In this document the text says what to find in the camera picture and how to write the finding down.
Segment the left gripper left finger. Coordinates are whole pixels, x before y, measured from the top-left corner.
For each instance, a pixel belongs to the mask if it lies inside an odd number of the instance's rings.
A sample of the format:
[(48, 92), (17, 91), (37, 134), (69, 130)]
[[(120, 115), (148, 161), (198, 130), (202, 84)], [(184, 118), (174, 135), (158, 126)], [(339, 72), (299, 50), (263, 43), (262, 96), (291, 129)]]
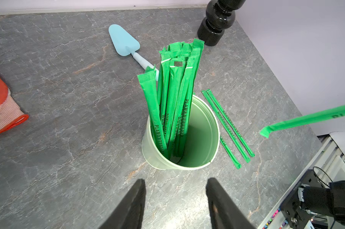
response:
[(99, 229), (141, 229), (145, 197), (145, 180), (138, 179)]

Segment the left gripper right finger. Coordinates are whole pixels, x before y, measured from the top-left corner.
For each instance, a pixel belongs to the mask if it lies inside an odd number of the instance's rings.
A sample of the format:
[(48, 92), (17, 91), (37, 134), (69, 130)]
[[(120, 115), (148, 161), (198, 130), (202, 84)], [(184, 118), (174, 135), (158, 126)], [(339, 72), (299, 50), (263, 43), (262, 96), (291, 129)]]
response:
[(255, 229), (216, 178), (208, 179), (206, 195), (213, 229)]

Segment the light green metal cup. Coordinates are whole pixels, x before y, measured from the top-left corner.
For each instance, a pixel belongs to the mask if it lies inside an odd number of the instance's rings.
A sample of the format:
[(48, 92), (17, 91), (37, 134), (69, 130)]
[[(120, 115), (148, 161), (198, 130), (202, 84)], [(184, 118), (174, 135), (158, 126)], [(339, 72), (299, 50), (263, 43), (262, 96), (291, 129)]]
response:
[(146, 162), (159, 170), (197, 170), (211, 164), (218, 152), (220, 130), (211, 108), (198, 96), (193, 95), (185, 151), (174, 163), (166, 159), (157, 149), (147, 118), (142, 140), (142, 154)]

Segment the green straw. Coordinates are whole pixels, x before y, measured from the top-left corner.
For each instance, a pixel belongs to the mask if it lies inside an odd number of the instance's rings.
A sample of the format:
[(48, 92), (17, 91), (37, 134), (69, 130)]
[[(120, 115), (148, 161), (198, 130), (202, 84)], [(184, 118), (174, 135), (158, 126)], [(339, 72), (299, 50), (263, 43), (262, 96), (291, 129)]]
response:
[(242, 157), (244, 158), (246, 163), (250, 162), (250, 158), (248, 157), (248, 155), (244, 152), (243, 148), (241, 147), (241, 145), (239, 144), (237, 138), (234, 136), (234, 133), (231, 131), (231, 129), (229, 128), (224, 116), (222, 115), (222, 113), (219, 111), (219, 109), (217, 108), (217, 106), (215, 105), (213, 99), (209, 96), (208, 92), (206, 90), (201, 91), (204, 95), (204, 97), (206, 98), (206, 100), (209, 102), (209, 104), (211, 105), (211, 107), (213, 108), (214, 112), (216, 113), (217, 117), (219, 118), (221, 124), (223, 125), (224, 129), (226, 130), (226, 132), (228, 133), (228, 135), (230, 136), (231, 140), (233, 141), (233, 143), (235, 144), (236, 148), (239, 150), (240, 154), (242, 155)]
[(242, 167), (241, 164), (238, 162), (238, 160), (236, 159), (236, 157), (234, 156), (234, 154), (232, 153), (232, 151), (230, 150), (229, 146), (224, 141), (222, 136), (220, 137), (220, 142), (221, 142), (222, 146), (224, 147), (224, 149), (226, 150), (226, 152), (227, 152), (228, 156), (230, 157), (231, 161), (233, 162), (234, 166), (237, 169), (240, 169)]
[(252, 150), (250, 149), (250, 147), (248, 146), (248, 144), (245, 142), (245, 140), (243, 139), (242, 135), (240, 134), (240, 132), (237, 130), (236, 126), (233, 124), (232, 120), (229, 118), (229, 116), (227, 115), (227, 113), (224, 111), (224, 109), (222, 108), (222, 106), (219, 104), (218, 100), (215, 98), (215, 96), (213, 95), (213, 93), (211, 92), (210, 89), (207, 89), (206, 92), (208, 93), (208, 95), (210, 96), (210, 98), (213, 100), (214, 104), (216, 105), (216, 107), (219, 109), (220, 113), (224, 116), (225, 120), (228, 122), (228, 124), (230, 125), (230, 127), (233, 129), (233, 131), (235, 132), (235, 134), (237, 135), (238, 139), (240, 140), (241, 144), (245, 147), (246, 151), (248, 152), (248, 154), (251, 157), (255, 157), (255, 154), (252, 152)]
[(275, 131), (305, 126), (344, 116), (345, 105), (266, 126), (260, 131), (260, 135), (269, 138), (270, 134)]

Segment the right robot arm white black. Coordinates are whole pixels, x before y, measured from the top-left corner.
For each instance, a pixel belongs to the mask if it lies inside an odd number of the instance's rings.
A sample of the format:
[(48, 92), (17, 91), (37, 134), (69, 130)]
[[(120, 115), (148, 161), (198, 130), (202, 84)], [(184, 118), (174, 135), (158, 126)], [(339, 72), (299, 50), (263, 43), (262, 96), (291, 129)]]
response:
[(345, 180), (330, 182), (326, 188), (312, 169), (307, 170), (280, 210), (293, 229), (303, 229), (316, 215), (332, 217), (345, 226)]

